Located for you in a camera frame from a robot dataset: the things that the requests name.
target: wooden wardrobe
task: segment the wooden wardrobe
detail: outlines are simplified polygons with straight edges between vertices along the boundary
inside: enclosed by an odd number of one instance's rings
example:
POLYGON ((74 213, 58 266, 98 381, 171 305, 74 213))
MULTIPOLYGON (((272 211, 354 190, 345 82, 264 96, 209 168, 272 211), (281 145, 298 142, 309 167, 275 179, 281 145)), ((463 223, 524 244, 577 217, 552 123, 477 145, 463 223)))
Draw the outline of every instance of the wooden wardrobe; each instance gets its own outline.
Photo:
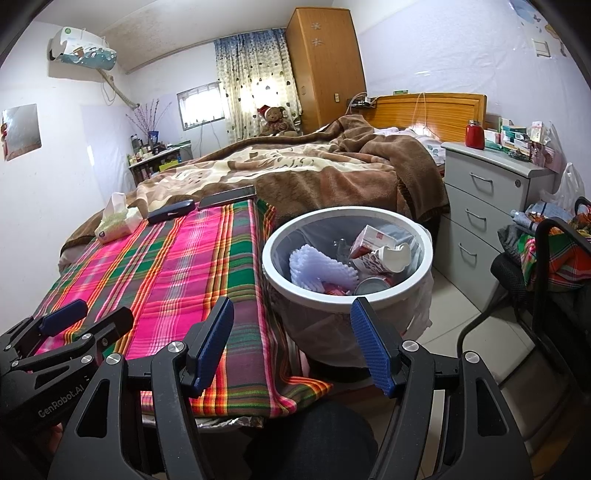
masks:
POLYGON ((285 32, 305 134, 345 114, 347 100, 365 92, 351 13, 343 8, 296 8, 285 32))

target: teddy bear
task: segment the teddy bear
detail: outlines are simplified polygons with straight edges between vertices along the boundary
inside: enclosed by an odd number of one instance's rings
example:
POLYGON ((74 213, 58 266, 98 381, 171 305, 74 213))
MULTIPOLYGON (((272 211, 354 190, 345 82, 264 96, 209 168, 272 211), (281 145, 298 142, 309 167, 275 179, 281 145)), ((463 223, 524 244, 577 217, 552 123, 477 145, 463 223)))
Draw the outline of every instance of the teddy bear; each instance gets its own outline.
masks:
POLYGON ((267 122, 261 130, 261 136, 278 135, 292 130, 284 118, 285 109, 283 107, 263 105, 257 111, 267 122))

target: dark pants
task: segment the dark pants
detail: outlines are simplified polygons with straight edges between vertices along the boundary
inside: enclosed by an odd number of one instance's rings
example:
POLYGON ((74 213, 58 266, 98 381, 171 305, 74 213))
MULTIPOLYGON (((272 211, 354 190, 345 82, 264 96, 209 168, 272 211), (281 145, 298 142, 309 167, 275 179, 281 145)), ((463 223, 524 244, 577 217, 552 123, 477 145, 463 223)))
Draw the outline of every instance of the dark pants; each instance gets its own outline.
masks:
POLYGON ((250 443, 251 480, 367 480, 378 445, 367 421, 334 401, 270 420, 250 443))

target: gray drawer cabinet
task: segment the gray drawer cabinet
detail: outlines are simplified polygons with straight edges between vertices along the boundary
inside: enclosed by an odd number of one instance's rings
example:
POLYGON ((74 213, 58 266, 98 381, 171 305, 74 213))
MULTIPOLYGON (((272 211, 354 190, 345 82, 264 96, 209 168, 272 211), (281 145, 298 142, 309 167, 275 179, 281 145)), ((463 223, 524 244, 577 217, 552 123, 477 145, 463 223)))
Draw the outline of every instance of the gray drawer cabinet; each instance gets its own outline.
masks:
POLYGON ((461 143, 443 148, 451 212, 441 219, 434 266, 482 311, 498 289, 490 270, 502 252, 497 230, 512 222, 511 210, 552 191, 554 172, 461 143))

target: red jar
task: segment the red jar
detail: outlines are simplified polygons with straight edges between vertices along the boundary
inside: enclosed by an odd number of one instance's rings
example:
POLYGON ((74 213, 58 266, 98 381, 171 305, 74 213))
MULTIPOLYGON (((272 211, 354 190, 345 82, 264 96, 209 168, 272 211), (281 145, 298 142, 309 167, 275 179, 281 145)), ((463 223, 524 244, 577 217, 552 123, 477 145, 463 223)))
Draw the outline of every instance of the red jar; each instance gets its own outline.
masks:
POLYGON ((466 127, 466 146, 484 150, 484 129, 476 120, 470 120, 466 127))

